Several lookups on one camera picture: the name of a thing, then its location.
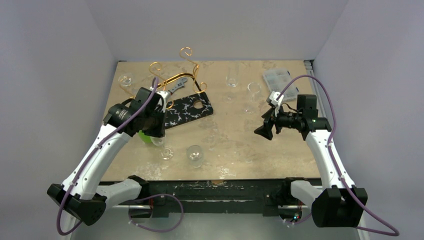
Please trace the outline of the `green plastic wine glass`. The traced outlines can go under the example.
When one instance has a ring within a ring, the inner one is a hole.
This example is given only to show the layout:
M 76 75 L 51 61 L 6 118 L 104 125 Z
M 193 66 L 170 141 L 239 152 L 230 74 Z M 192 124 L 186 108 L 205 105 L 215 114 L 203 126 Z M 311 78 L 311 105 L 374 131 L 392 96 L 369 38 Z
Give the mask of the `green plastic wine glass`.
M 145 143 L 145 144 L 151 144 L 152 143 L 152 139 L 150 136 L 145 135 L 142 131 L 138 132 L 138 136 L 140 137 L 140 139 Z

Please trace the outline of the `clear stemmed glass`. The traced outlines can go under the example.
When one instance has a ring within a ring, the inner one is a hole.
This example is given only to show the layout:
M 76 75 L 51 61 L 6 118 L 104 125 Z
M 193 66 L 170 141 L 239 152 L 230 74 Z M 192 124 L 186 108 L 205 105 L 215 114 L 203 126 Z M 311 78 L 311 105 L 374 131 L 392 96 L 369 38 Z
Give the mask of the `clear stemmed glass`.
M 171 160 L 174 156 L 173 149 L 167 145 L 166 137 L 151 137 L 151 142 L 155 145 L 159 156 L 162 160 L 168 161 Z

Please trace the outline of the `clear round wine glass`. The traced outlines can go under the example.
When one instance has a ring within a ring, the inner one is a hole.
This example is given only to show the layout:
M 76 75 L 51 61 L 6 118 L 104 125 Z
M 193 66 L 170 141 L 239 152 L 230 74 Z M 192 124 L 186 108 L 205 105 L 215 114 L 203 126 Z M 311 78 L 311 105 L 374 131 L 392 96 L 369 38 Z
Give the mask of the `clear round wine glass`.
M 119 82 L 119 85 L 123 88 L 130 87 L 135 82 L 134 75 L 131 72 L 123 73 L 118 78 L 118 82 Z

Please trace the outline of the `short ribbed clear goblet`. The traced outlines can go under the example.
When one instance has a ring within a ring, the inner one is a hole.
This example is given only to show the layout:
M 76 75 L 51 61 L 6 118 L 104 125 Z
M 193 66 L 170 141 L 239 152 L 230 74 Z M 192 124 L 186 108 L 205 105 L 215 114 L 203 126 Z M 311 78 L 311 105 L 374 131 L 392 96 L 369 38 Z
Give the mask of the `short ribbed clear goblet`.
M 189 146 L 186 150 L 189 164 L 194 168 L 200 168 L 204 161 L 204 152 L 199 145 Z

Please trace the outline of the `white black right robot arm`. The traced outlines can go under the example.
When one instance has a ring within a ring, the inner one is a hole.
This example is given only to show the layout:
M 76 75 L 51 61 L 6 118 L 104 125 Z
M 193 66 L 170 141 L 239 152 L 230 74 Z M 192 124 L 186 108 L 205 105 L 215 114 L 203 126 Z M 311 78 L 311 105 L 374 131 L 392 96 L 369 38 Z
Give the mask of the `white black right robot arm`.
M 281 189 L 280 196 L 288 204 L 300 200 L 311 210 L 311 217 L 319 228 L 351 227 L 359 225 L 363 214 L 362 205 L 368 200 L 364 188 L 357 188 L 346 173 L 336 149 L 332 146 L 332 128 L 327 118 L 318 116 L 317 97 L 300 94 L 296 109 L 284 111 L 282 95 L 273 91 L 266 102 L 270 109 L 262 115 L 263 125 L 254 133 L 272 140 L 275 129 L 279 134 L 283 128 L 295 129 L 315 159 L 322 190 L 306 180 L 294 180 Z

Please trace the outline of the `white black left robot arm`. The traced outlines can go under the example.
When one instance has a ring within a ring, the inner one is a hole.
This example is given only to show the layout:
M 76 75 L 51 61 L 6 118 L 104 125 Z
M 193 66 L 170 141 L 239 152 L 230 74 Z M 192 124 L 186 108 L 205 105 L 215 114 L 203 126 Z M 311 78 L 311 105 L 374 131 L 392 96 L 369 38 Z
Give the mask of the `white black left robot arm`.
M 96 223 L 107 209 L 125 201 L 146 203 L 149 191 L 139 177 L 131 176 L 108 187 L 99 184 L 116 155 L 135 134 L 165 136 L 169 97 L 167 91 L 141 87 L 135 98 L 110 107 L 84 158 L 62 183 L 51 184 L 47 195 L 61 210 L 87 226 Z

